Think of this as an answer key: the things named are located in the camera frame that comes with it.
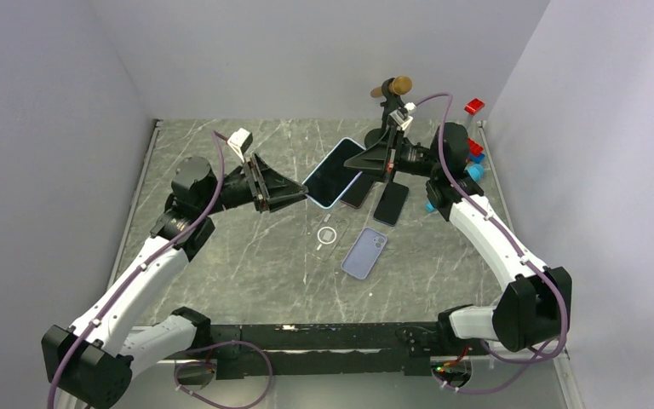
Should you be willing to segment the dark purple phone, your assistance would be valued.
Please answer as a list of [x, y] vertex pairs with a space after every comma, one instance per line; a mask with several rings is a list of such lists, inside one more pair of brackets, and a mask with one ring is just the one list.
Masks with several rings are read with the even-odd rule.
[[359, 209], [370, 193], [375, 180], [365, 173], [360, 174], [354, 183], [342, 195], [340, 201], [349, 207]]

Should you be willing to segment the lavender phone case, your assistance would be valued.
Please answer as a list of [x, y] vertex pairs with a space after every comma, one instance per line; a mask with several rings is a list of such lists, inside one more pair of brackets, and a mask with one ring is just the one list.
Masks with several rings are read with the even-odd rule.
[[387, 236], [373, 228], [364, 228], [341, 263], [347, 275], [365, 280], [387, 245]]

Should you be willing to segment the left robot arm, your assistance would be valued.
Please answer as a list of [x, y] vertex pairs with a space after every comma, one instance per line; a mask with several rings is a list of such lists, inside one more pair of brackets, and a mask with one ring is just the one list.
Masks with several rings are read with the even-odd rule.
[[180, 162], [164, 212], [128, 269], [67, 328], [53, 325], [44, 334], [47, 406], [54, 408], [62, 391], [93, 408], [110, 408], [149, 366], [172, 354], [198, 358], [214, 348], [210, 319], [186, 307], [138, 335], [131, 332], [151, 300], [207, 243], [215, 231], [211, 214], [247, 204], [275, 212], [307, 193], [258, 154], [231, 173], [223, 163], [213, 169], [203, 157]]

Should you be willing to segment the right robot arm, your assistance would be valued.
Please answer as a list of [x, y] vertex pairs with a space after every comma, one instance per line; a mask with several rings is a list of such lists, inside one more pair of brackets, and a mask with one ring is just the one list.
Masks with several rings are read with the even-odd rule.
[[519, 352], [556, 341], [553, 351], [542, 351], [538, 358], [557, 355], [570, 328], [571, 276], [528, 251], [496, 214], [468, 173], [467, 128], [441, 124], [427, 147], [411, 143], [395, 125], [372, 130], [367, 137], [371, 146], [349, 158], [346, 168], [378, 181], [391, 181], [397, 172], [425, 177], [428, 202], [471, 242], [502, 289], [495, 306], [464, 305], [440, 313], [437, 346], [456, 354], [472, 341], [492, 341]]

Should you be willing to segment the dark blue phone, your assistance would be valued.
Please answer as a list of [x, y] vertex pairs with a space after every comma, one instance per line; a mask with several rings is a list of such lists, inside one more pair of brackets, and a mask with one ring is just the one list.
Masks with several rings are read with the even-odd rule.
[[410, 189], [397, 182], [389, 182], [373, 213], [373, 219], [388, 226], [395, 226], [407, 200]]

